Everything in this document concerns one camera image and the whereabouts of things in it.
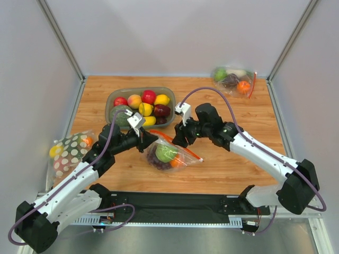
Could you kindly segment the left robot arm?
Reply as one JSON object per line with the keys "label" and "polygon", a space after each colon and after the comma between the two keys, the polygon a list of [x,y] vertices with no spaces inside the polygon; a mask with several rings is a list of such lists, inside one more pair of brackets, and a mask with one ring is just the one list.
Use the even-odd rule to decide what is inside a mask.
{"label": "left robot arm", "polygon": [[110,191],[95,181],[115,163],[115,155],[137,148],[146,150],[158,136],[144,128],[126,134],[114,123],[107,124],[98,140],[77,167],[56,187],[34,203],[22,202],[11,231],[36,253],[46,251],[71,223],[89,212],[115,209]]}

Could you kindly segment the fake green cabbage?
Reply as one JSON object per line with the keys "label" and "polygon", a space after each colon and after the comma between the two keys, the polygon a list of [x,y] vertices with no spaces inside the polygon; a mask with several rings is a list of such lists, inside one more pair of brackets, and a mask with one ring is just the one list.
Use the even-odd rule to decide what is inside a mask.
{"label": "fake green cabbage", "polygon": [[159,144],[156,148],[156,157],[162,162],[170,162],[178,154],[178,148]]}

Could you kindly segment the clear zip bag orange seal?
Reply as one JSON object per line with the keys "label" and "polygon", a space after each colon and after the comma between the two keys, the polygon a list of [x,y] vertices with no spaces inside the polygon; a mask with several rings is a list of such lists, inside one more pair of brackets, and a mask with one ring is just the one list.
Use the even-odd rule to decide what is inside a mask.
{"label": "clear zip bag orange seal", "polygon": [[203,159],[191,150],[172,144],[173,139],[167,134],[157,130],[149,132],[158,136],[158,139],[145,150],[144,158],[155,169],[170,173],[203,162]]}

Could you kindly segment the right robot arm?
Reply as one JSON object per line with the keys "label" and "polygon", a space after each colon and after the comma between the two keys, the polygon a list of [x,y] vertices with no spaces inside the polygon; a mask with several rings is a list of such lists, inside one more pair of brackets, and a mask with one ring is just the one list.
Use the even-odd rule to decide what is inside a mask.
{"label": "right robot arm", "polygon": [[240,155],[276,179],[271,186],[248,186],[241,196],[253,207],[283,206],[300,215],[319,190],[319,183],[312,162],[298,162],[255,140],[248,132],[233,122],[224,122],[215,107],[204,103],[196,107],[197,120],[191,116],[191,106],[178,103],[175,114],[182,120],[175,126],[172,143],[186,148],[197,138],[208,138],[214,145]]}

